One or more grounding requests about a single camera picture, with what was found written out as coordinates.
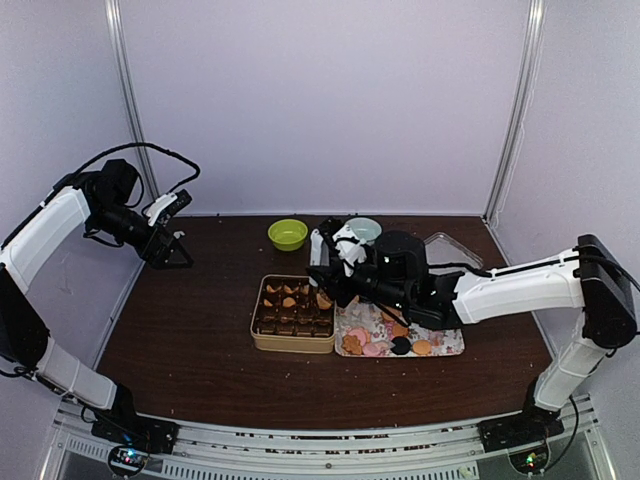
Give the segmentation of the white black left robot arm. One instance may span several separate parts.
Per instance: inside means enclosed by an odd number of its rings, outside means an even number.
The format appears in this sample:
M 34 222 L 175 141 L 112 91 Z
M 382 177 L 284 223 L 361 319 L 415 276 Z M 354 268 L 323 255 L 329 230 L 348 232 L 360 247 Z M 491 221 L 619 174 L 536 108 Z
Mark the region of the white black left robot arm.
M 130 199 L 140 172 L 120 153 L 140 147 L 191 168 L 186 178 L 141 208 Z M 131 247 L 146 265 L 159 270 L 189 268 L 193 260 L 169 221 L 191 201 L 185 185 L 200 167 L 159 145 L 125 143 L 98 153 L 58 180 L 34 211 L 1 244 L 1 355 L 15 364 L 14 376 L 70 396 L 103 418 L 123 444 L 137 442 L 144 424 L 129 388 L 98 373 L 54 338 L 32 300 L 45 275 L 80 233 L 109 248 Z

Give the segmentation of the gold cookie tin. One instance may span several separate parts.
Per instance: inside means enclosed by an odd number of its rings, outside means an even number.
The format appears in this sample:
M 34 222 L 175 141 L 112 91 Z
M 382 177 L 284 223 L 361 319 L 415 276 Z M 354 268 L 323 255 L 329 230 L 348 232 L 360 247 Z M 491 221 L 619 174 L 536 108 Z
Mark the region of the gold cookie tin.
M 282 290 L 277 294 L 267 294 L 267 284 L 281 284 Z M 321 291 L 325 298 L 322 309 L 310 295 L 308 277 L 264 276 L 250 325 L 254 346 L 262 351 L 280 353 L 331 353 L 335 338 L 335 304 Z

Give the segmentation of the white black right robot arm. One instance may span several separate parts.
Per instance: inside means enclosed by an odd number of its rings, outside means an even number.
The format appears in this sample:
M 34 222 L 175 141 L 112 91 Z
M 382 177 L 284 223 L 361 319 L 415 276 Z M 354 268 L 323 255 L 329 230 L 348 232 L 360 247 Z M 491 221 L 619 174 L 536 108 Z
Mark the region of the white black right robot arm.
M 571 342 L 531 382 L 522 411 L 479 423 L 487 452 L 562 433 L 560 410 L 574 391 L 639 334 L 639 285 L 594 235 L 543 260 L 484 271 L 431 264 L 424 242 L 403 231 L 385 231 L 369 245 L 329 218 L 311 234 L 307 272 L 338 306 L 365 298 L 405 327 L 452 330 L 523 312 L 579 310 Z

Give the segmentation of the metal serving tongs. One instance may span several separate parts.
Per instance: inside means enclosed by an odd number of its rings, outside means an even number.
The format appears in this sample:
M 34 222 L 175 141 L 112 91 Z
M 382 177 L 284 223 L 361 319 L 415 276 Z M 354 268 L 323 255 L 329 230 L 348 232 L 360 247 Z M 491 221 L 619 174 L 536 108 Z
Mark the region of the metal serving tongs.
M 325 298 L 323 296 L 323 293 L 319 285 L 313 279 L 309 280 L 309 285 L 310 285 L 310 295 L 315 299 L 316 305 L 320 309 L 322 309 L 325 304 Z

